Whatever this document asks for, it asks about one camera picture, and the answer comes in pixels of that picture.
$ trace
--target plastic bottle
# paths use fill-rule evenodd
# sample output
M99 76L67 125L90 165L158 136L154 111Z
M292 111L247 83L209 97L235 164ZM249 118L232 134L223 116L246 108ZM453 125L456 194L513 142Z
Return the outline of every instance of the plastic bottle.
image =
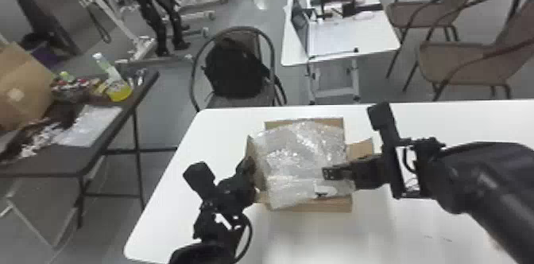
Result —
M130 96L132 88L118 73L117 69L110 64L110 62L98 52L93 55L96 64L107 73L108 79L106 80L107 90L106 93L110 96L111 101L119 102Z
M72 81L75 80L75 77L70 75L67 71L63 71L60 73L60 77L62 80L68 82L68 83L71 83Z

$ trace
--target tabletop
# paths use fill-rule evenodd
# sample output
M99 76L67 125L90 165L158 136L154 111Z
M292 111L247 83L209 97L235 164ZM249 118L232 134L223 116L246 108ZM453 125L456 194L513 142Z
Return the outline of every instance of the tabletop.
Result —
M193 243L200 198L182 177L205 161L216 181L230 177L245 153L246 136L265 121L288 118L344 119L347 143L379 135L366 105L205 110L198 113L137 222L125 256L167 263ZM392 104L401 137L437 137L449 146L473 141L519 142L534 148L534 101L471 101ZM245 210L254 235L246 263L329 264L512 264L514 261L467 215L451 215L433 200L394 200L387 186L354 193L352 213L270 212L261 204Z
M159 78L159 72L148 70L144 82L136 87L128 99L119 103L98 103L100 106L117 106L122 111L100 134L90 147L52 145L37 152L36 156L21 159L0 168L2 177L77 177L88 173L100 154L108 147L126 120Z
M379 3L380 0L366 0L365 5ZM282 39L281 63L283 66L297 66L306 64L308 56L304 47L296 34L291 23L291 6L293 0L288 0L285 7L284 37ZM401 46L393 27L389 23L385 11L373 12L373 17L354 20L354 17L344 18L351 21L346 25L346 32L354 35L354 47L358 47L357 53L337 53L329 56L315 57L309 60L312 63L319 63L325 60L338 60L364 56L368 54L397 50Z

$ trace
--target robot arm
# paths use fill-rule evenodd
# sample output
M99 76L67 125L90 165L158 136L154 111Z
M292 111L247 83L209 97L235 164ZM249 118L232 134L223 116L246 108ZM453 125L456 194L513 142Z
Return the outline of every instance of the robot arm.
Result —
M399 137L389 105L368 109L374 130L380 132L382 155L323 168L327 180L354 180L358 189L389 183L393 197L430 198L447 212L475 219L516 262L534 262L534 151L508 142L475 142L444 149L435 138ZM416 154L419 190L407 190L397 147Z
M389 184L396 199L436 200L450 213L473 217L518 263L534 263L533 150L506 142L475 142L445 149L435 138L401 138L387 103L369 107L368 113L373 129L380 132L382 153L323 168L324 179L353 180L358 190ZM419 189L406 188L397 148L404 148L402 163L416 175ZM407 163L408 149L416 155L413 167ZM186 170L184 178L203 200L194 227L194 238L202 241L176 250L171 264L233 264L246 253L252 226L242 211L255 198L253 171L253 161L245 159L234 176L215 187L205 163ZM216 223L215 214L222 214L231 227ZM236 256L245 227L250 229L249 239Z

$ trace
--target cardboard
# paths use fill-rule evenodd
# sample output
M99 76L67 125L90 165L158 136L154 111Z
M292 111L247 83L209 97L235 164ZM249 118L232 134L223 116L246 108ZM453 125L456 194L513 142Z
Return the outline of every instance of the cardboard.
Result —
M39 119L52 103L54 75L16 43L0 47L0 129Z
M302 118L296 120L282 120L265 122L265 129L270 130L279 126L293 124L295 122L303 122L312 120L317 123L336 126L344 129L342 118ZM373 140L371 138L363 141L346 145L347 160L355 160L360 157L373 154ZM252 157L257 159L256 149L254 147L253 139L249 136L246 141L245 157ZM266 192L265 176L261 171L261 168L257 168L254 174L254 183L260 190L258 194L257 203L265 204L265 206L271 211L290 211L290 212L352 212L352 195L340 196L333 198L320 198L315 200L309 200L305 203L298 204L293 207L283 209L272 209L269 204L269 196Z

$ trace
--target dark table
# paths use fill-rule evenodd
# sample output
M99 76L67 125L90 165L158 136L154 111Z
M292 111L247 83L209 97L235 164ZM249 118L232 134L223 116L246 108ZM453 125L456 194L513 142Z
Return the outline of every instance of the dark table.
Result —
M143 196L143 184L141 181L141 153L150 152L174 152L176 147L164 147L158 149L142 149L139 146L139 132L137 128L137 106L145 98L150 88L159 78L159 72L148 70L141 86L136 87L130 97L119 103L94 103L99 106L118 106L121 113L100 134L91 147L60 146L53 145L37 152L36 156L27 157L0 169L0 178L75 178L79 184L79 197L75 202L78 208L78 227L83 224L83 207L86 197L125 197L136 198L145 208ZM108 149L108 145L124 126L128 118L133 121L133 148L132 149ZM88 192L91 181L85 181L84 176L96 165L103 155L135 154L137 170L136 194L128 193L102 193Z

